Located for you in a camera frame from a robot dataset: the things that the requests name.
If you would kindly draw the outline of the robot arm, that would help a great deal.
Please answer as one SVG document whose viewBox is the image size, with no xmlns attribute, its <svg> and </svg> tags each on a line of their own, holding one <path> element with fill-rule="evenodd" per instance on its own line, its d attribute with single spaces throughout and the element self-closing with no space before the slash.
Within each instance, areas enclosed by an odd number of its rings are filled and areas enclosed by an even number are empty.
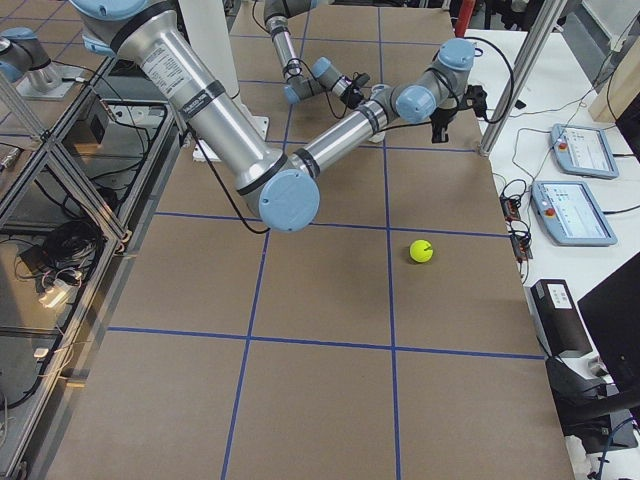
<svg viewBox="0 0 640 480">
<path fill-rule="evenodd" d="M 223 84 L 179 33 L 167 1 L 76 1 L 89 37 L 136 63 L 233 172 L 249 209 L 273 230 L 299 231 L 319 209 L 322 171 L 396 119 L 418 125 L 449 120 L 467 87 L 474 45 L 447 40 L 432 64 L 412 83 L 384 86 L 306 146 L 286 155 L 270 147 L 226 93 Z"/>
<path fill-rule="evenodd" d="M 264 29 L 269 33 L 285 80 L 284 95 L 290 104 L 298 104 L 320 94 L 335 95 L 347 109 L 355 109 L 365 101 L 362 87 L 370 80 L 366 73 L 349 77 L 326 57 L 320 57 L 311 67 L 295 50 L 289 20 L 309 13 L 332 1 L 272 0 L 263 8 Z"/>
</svg>

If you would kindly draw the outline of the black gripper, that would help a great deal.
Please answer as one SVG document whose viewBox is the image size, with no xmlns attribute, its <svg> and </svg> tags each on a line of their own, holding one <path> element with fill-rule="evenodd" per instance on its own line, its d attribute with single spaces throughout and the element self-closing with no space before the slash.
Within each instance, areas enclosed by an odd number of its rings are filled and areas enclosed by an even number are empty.
<svg viewBox="0 0 640 480">
<path fill-rule="evenodd" d="M 433 144 L 445 144 L 448 142 L 448 125 L 457 115 L 457 109 L 437 108 L 430 116 L 432 125 L 431 142 Z"/>
<path fill-rule="evenodd" d="M 361 89 L 354 89 L 351 84 L 344 91 L 344 105 L 348 109 L 356 109 L 363 101 L 365 96 Z"/>
</svg>

